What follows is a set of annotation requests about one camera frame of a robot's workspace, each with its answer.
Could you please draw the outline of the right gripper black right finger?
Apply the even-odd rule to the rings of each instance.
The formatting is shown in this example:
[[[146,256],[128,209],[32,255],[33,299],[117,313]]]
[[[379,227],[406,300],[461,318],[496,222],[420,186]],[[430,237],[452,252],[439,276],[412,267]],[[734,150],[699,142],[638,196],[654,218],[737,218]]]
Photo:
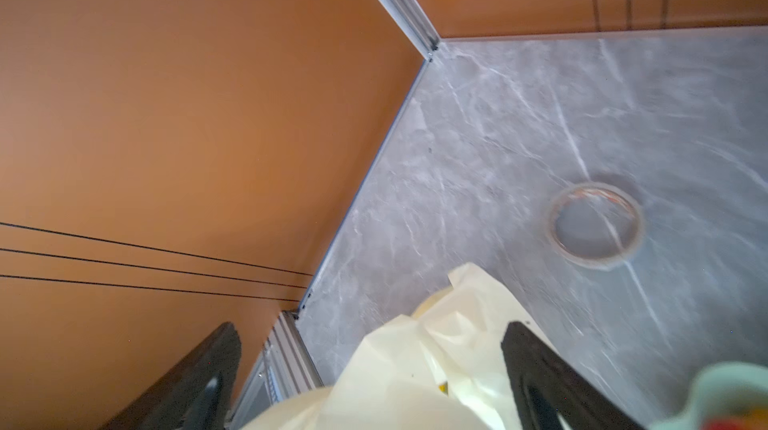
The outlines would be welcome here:
[[[501,350],[522,428],[641,427],[524,323],[508,325]]]

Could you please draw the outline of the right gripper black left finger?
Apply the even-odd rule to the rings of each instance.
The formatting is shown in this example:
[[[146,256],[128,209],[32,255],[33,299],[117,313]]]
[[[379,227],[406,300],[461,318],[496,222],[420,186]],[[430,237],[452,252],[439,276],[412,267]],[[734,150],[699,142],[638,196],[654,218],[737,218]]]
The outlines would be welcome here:
[[[225,322],[104,429],[222,429],[242,349],[235,326]]]

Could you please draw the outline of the cream plastic bag orange print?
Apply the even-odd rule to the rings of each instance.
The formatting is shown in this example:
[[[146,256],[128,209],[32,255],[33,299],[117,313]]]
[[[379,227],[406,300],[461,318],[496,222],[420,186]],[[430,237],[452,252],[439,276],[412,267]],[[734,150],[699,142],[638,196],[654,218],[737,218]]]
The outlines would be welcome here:
[[[249,429],[518,429],[501,342],[511,322],[547,337],[481,267],[361,341],[335,384],[278,403]]]

